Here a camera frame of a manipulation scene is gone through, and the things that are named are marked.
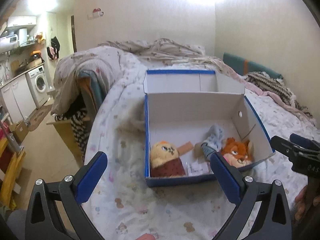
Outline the person's right hand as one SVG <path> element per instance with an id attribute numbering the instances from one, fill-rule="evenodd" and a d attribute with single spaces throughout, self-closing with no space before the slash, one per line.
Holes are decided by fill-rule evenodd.
<path id="1" fill-rule="evenodd" d="M 305 213 L 305 202 L 304 196 L 307 191 L 308 186 L 304 186 L 300 193 L 295 197 L 295 204 L 297 206 L 297 211 L 295 213 L 295 220 L 300 220 Z"/>

